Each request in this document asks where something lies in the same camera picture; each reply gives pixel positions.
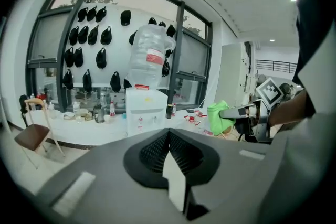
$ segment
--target brown chair seat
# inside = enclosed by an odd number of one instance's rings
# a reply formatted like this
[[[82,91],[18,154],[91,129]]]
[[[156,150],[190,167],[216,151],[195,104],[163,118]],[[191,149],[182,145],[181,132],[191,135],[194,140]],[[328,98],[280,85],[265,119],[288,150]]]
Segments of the brown chair seat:
[[[20,132],[14,140],[22,147],[25,147],[31,151],[37,149],[41,142],[46,138],[49,133],[49,128],[32,124]]]

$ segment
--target tree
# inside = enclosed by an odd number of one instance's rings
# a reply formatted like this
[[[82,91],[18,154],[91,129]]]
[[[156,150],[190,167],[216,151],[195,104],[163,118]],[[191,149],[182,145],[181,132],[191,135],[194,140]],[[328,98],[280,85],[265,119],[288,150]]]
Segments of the tree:
[[[189,19],[189,16],[183,16],[183,21],[186,22]],[[187,28],[188,30],[190,30],[191,32],[197,34],[198,36],[200,35],[200,32],[202,30],[197,29],[195,27],[192,27],[190,24],[188,24],[188,26],[185,26],[185,28]]]
[[[78,0],[70,0],[71,5],[74,5]],[[86,3],[105,3],[116,5],[118,2],[113,2],[113,0],[87,0]],[[66,7],[68,4],[61,4],[58,7]]]

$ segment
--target chair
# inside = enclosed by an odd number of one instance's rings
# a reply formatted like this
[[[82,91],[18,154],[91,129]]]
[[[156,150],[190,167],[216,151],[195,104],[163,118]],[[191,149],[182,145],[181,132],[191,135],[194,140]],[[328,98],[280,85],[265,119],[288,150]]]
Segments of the chair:
[[[30,126],[25,128],[22,132],[20,132],[14,140],[22,147],[37,152],[40,146],[42,146],[47,152],[46,148],[43,146],[43,142],[47,139],[48,133],[50,132],[50,136],[52,139],[54,139],[56,146],[58,147],[59,151],[61,151],[63,157],[65,157],[62,149],[60,148],[57,140],[54,138],[53,132],[51,131],[51,126],[49,123],[49,119],[47,116],[47,112],[44,106],[44,103],[41,99],[34,98],[34,99],[28,99],[25,100],[26,106],[27,106],[27,111],[29,113],[30,121],[32,122]],[[43,109],[44,116],[47,121],[48,127],[39,125],[39,124],[34,124],[33,118],[30,113],[30,108],[29,104],[35,104],[35,105],[41,105]]]

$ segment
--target white table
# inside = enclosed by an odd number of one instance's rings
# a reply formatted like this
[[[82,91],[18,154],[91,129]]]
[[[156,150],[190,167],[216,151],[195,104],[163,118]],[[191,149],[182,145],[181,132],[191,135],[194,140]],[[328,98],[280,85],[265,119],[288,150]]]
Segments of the white table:
[[[36,110],[31,113],[34,123],[47,126],[43,111]],[[200,118],[201,123],[195,126],[183,118],[186,115],[192,114],[188,114],[185,110],[177,111],[176,116],[169,120],[165,119],[165,128],[185,129],[203,134],[206,117]],[[95,120],[78,123],[76,120],[64,120],[63,113],[57,111],[57,118],[49,118],[49,121],[55,138],[66,143],[99,146],[127,137],[127,122],[122,115],[116,115],[110,123],[96,123]]]

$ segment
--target floor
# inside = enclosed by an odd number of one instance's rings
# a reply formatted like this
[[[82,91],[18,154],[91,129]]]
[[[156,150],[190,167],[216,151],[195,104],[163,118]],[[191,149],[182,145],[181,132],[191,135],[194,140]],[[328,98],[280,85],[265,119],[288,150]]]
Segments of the floor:
[[[40,148],[38,154],[19,146],[14,137],[20,132],[11,128],[8,133],[0,129],[0,153],[12,179],[33,194],[54,174],[88,151],[61,147],[63,157],[56,145],[45,143],[47,152]]]

